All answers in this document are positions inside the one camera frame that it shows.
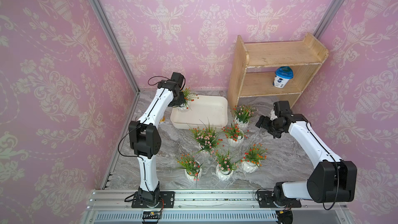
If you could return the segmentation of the red flower plant white pot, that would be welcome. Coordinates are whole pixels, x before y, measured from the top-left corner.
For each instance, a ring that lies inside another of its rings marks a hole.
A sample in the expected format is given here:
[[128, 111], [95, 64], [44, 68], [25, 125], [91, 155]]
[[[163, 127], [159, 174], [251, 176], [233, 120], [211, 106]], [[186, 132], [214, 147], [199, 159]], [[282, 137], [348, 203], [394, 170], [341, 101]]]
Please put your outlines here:
[[243, 130], [241, 130], [237, 123], [231, 123], [230, 126], [225, 126], [222, 128], [223, 133], [229, 145], [233, 148], [241, 146], [244, 140], [247, 138]]

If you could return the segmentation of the tall pink flower plant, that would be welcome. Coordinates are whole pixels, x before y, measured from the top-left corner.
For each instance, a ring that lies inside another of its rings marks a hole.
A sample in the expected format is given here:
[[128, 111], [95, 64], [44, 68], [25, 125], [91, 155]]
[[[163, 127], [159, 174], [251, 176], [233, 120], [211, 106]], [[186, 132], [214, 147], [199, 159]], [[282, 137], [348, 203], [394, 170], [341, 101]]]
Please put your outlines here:
[[200, 152], [212, 156], [222, 145], [223, 139], [220, 137], [220, 131], [212, 124], [208, 123], [202, 127], [190, 127], [193, 139], [199, 144]]

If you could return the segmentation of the orange flower plant white pot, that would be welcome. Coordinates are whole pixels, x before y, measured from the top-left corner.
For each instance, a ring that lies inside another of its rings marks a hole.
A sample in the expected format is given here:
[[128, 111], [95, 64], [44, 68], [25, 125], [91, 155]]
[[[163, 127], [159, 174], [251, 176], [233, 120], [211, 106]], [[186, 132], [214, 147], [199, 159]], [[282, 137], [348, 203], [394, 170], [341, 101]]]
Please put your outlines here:
[[191, 88], [185, 88], [183, 91], [184, 102], [178, 107], [178, 110], [182, 113], [187, 112], [190, 109], [189, 104], [199, 99], [199, 96], [191, 90]]

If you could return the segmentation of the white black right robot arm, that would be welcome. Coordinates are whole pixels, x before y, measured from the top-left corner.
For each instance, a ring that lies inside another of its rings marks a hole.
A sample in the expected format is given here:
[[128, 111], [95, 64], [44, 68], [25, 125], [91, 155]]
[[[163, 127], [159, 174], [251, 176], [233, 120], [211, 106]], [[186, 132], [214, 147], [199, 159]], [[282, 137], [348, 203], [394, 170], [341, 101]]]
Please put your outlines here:
[[274, 138], [290, 134], [309, 157], [314, 170], [304, 181], [279, 182], [274, 187], [273, 201], [289, 206], [294, 200], [316, 203], [351, 202], [357, 181], [357, 167], [330, 149], [315, 133], [311, 123], [301, 114], [285, 114], [275, 118], [260, 116], [256, 127], [265, 129]]

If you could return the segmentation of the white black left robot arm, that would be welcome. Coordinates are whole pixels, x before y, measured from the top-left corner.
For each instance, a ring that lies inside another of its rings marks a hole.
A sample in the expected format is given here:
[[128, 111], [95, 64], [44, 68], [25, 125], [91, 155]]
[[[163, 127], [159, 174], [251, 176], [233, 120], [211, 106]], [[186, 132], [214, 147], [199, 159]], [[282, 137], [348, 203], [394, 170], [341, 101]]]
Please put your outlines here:
[[157, 177], [156, 158], [161, 148], [158, 126], [168, 107], [179, 106], [184, 100], [184, 79], [162, 80], [155, 96], [143, 115], [129, 124], [130, 147], [140, 167], [140, 185], [136, 192], [138, 200], [155, 207], [160, 202], [160, 182]]

